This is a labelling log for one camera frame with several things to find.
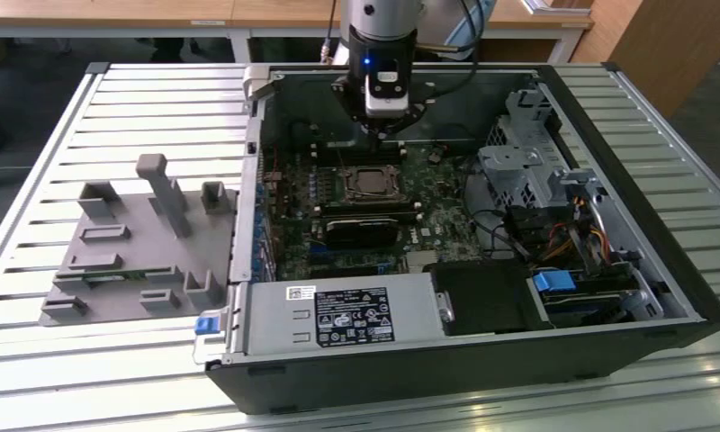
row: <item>blue release latch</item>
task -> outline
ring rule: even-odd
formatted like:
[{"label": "blue release latch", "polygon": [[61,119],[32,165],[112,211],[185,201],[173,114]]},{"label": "blue release latch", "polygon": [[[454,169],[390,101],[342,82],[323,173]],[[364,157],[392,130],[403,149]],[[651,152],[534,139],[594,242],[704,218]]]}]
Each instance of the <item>blue release latch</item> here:
[{"label": "blue release latch", "polygon": [[195,322],[195,334],[197,336],[213,335],[221,332],[221,317],[199,317]]},{"label": "blue release latch", "polygon": [[534,276],[534,284],[536,290],[543,291],[571,291],[576,289],[576,283],[571,277],[571,273],[566,270],[552,270],[547,272],[539,272]]}]

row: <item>metal workbench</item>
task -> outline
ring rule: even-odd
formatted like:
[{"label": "metal workbench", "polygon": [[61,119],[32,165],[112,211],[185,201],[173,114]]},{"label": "metal workbench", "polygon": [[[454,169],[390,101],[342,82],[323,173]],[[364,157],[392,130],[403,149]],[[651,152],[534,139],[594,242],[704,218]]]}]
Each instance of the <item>metal workbench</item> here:
[{"label": "metal workbench", "polygon": [[[0,430],[720,430],[720,332],[606,379],[249,417],[192,361],[192,317],[37,326],[85,181],[147,192],[136,160],[161,152],[185,191],[237,184],[243,71],[112,65],[85,75],[0,227]],[[619,72],[558,72],[720,296],[719,180]]]}]

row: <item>gray floor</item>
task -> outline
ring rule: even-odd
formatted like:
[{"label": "gray floor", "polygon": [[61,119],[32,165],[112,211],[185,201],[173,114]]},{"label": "gray floor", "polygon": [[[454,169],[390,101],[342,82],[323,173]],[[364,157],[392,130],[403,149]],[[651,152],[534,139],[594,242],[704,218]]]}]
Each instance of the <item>gray floor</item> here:
[{"label": "gray floor", "polygon": [[[201,40],[205,53],[184,51],[188,62],[231,61],[223,40]],[[152,47],[135,40],[73,40],[59,56],[53,40],[23,40],[0,67],[0,122],[12,141],[0,152],[0,167],[29,167],[92,61],[143,63]],[[715,67],[671,119],[674,127],[720,175],[720,66]],[[0,171],[0,222],[27,176],[25,169]]]}]

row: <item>power supply label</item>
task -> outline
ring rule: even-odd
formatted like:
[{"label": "power supply label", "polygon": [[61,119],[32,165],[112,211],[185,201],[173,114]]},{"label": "power supply label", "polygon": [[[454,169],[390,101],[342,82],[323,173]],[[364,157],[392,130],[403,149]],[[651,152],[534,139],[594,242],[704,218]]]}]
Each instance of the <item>power supply label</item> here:
[{"label": "power supply label", "polygon": [[387,288],[315,292],[315,322],[324,348],[392,342]]}]

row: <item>cpu socket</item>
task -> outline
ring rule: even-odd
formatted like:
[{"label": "cpu socket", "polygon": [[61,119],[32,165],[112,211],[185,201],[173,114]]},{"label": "cpu socket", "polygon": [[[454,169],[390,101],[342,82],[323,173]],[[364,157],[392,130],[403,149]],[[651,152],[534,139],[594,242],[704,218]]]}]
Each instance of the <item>cpu socket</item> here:
[{"label": "cpu socket", "polygon": [[344,201],[348,203],[400,203],[408,197],[400,190],[395,166],[354,166],[343,170]]}]

